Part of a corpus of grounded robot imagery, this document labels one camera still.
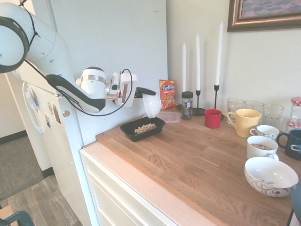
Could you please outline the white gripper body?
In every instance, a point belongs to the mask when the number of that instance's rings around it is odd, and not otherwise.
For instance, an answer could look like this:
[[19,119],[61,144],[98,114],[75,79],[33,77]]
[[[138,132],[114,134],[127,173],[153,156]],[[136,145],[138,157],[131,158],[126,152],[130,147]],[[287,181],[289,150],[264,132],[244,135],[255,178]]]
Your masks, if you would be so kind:
[[133,104],[138,78],[135,74],[122,73],[119,80],[117,105],[131,107]]

